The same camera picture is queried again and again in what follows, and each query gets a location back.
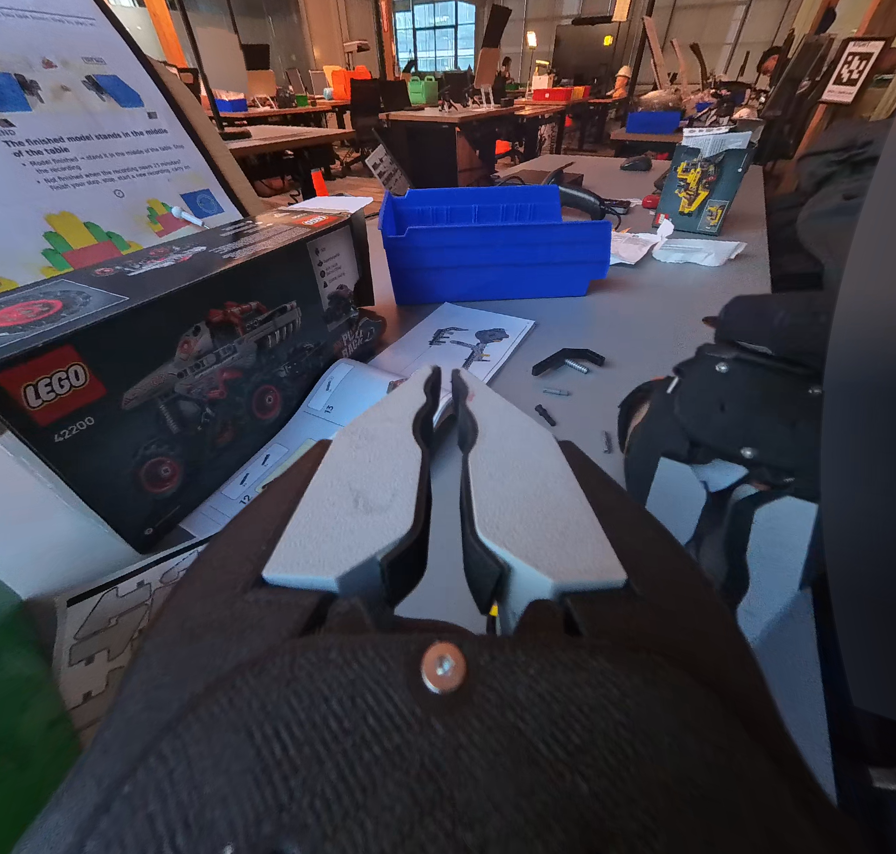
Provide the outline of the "small printed card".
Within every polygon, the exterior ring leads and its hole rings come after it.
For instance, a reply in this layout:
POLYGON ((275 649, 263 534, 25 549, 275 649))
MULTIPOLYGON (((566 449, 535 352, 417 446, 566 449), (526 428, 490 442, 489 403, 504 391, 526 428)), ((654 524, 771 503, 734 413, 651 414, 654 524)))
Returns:
POLYGON ((403 197, 411 187, 408 176, 383 144, 379 144, 370 152, 364 159, 364 165, 394 197, 403 197))

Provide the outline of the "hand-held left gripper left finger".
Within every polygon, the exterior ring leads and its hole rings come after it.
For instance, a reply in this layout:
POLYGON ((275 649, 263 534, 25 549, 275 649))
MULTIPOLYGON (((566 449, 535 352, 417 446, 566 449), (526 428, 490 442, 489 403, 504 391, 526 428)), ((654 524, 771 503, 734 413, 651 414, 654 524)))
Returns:
POLYGON ((263 568, 267 583, 381 604, 418 586, 441 375, 418 369, 335 435, 263 568))

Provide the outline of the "fiducial marker sign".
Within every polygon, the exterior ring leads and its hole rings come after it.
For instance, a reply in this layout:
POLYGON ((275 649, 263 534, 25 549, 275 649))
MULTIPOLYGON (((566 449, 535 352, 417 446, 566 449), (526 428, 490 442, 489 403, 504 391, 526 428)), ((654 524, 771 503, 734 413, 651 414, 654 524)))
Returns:
POLYGON ((844 39, 819 97, 819 104, 852 105, 891 40, 891 36, 852 36, 844 39))

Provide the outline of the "printed outline paper sheet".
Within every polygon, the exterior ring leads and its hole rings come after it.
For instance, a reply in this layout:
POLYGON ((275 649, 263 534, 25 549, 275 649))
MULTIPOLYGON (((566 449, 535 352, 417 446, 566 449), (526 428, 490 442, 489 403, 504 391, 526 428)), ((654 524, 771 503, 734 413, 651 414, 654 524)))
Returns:
POLYGON ((53 670, 86 750, 152 620, 210 539, 193 538, 57 596, 53 670))

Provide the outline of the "black barcode scanner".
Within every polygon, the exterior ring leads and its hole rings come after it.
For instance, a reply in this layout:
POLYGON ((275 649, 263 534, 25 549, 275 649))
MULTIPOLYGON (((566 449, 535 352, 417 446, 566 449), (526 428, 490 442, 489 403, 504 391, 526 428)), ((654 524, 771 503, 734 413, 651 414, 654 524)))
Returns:
POLYGON ((631 209, 629 200, 603 198, 581 184, 568 184, 566 168, 560 167, 550 172, 542 181, 544 186, 554 186, 559 190, 561 207, 576 210, 591 220, 621 220, 631 209))

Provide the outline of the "white plastic bags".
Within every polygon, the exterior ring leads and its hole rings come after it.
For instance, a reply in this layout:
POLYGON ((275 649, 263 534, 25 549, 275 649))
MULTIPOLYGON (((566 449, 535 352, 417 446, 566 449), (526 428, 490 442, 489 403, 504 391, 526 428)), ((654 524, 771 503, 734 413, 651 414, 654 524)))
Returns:
POLYGON ((673 236, 675 228, 663 220, 653 233, 613 232, 610 265, 633 266, 650 255, 666 264, 693 264, 715 268, 741 255, 746 243, 673 236))

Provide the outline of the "black angled piece with spring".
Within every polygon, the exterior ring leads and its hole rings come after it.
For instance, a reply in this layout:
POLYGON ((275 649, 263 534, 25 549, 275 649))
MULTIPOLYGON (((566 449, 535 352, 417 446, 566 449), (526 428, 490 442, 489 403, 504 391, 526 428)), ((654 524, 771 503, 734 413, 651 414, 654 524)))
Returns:
POLYGON ((592 367, 600 368, 605 364, 606 357, 592 349, 564 347, 532 366, 532 376, 541 377, 562 367, 570 368, 579 374, 589 374, 592 367))

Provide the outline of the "wooden work table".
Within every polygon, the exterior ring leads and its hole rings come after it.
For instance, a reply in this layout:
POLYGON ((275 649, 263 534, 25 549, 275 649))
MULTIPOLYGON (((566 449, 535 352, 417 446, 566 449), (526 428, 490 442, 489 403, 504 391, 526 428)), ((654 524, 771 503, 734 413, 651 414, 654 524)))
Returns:
POLYGON ((303 198, 316 196, 313 172, 335 160, 332 146, 353 143, 352 129, 318 129, 293 125, 249 127, 247 136, 225 138, 231 155, 252 184, 291 180, 303 198))
POLYGON ((515 107, 437 107, 379 114, 377 135, 412 189, 482 187, 496 171, 497 141, 515 107))

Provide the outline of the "green plastic object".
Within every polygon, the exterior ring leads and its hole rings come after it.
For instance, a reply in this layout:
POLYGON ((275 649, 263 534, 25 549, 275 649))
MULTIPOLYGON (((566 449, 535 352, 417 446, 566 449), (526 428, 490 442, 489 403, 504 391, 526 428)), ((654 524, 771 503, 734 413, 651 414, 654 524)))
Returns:
POLYGON ((49 801, 80 744, 30 614, 1 585, 1 827, 13 845, 49 801))

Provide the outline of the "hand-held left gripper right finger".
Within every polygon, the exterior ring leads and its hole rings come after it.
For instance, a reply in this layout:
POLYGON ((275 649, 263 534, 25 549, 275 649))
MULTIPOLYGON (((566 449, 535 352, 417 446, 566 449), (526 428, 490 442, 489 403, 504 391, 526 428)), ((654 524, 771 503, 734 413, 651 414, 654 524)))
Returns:
POLYGON ((468 370, 452 373, 462 453, 465 578, 476 607, 511 635, 536 601, 628 581, 552 433, 468 370))

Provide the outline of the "black toy truck box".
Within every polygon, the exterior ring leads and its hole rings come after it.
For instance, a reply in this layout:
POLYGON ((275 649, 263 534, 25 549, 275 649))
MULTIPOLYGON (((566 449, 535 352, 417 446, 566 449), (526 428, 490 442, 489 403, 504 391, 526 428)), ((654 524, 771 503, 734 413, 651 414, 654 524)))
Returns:
POLYGON ((308 201, 2 294, 2 421, 149 552, 372 353, 366 232, 308 201))

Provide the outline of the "black monitor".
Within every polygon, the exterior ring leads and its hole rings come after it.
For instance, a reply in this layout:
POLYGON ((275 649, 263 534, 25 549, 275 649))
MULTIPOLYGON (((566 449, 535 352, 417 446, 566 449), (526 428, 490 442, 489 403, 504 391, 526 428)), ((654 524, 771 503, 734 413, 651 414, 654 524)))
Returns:
POLYGON ((552 70, 556 86, 589 86, 594 97, 615 76, 617 25, 560 24, 554 32, 552 70))

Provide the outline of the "white instruction sign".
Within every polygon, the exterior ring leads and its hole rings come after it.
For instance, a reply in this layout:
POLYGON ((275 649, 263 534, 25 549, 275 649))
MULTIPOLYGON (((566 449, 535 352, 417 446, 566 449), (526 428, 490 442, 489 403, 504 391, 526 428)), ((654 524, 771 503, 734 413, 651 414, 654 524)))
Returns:
POLYGON ((243 219, 99 0, 1 0, 2 292, 243 219))

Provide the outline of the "large blue plastic bin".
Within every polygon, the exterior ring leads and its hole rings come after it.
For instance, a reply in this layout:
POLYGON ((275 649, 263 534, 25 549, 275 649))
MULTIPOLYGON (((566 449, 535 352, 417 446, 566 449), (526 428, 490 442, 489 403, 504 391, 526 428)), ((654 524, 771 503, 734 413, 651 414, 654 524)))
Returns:
POLYGON ((378 228, 400 306, 579 297, 610 266, 613 224, 565 220, 556 186, 387 192, 378 228))

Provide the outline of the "large window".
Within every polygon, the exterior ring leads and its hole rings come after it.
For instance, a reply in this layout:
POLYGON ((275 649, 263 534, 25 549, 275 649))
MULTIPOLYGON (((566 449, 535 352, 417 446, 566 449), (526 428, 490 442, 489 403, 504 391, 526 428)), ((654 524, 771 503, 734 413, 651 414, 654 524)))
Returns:
POLYGON ((392 0, 399 68, 419 73, 471 71, 476 59, 474 3, 463 0, 392 0))

